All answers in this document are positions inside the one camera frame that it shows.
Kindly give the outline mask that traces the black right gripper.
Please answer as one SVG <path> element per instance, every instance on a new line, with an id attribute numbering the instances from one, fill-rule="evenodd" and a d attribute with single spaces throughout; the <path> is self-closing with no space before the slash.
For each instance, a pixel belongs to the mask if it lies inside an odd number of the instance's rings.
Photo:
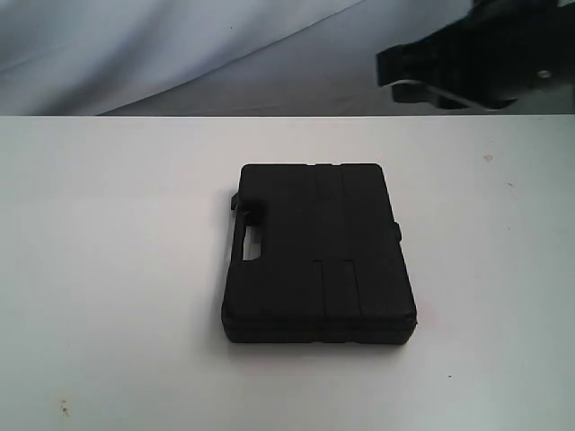
<path id="1" fill-rule="evenodd" d="M 395 102 L 442 110 L 500 110 L 573 84 L 574 3 L 475 1 L 444 29 L 379 52 L 376 82 Z"/>

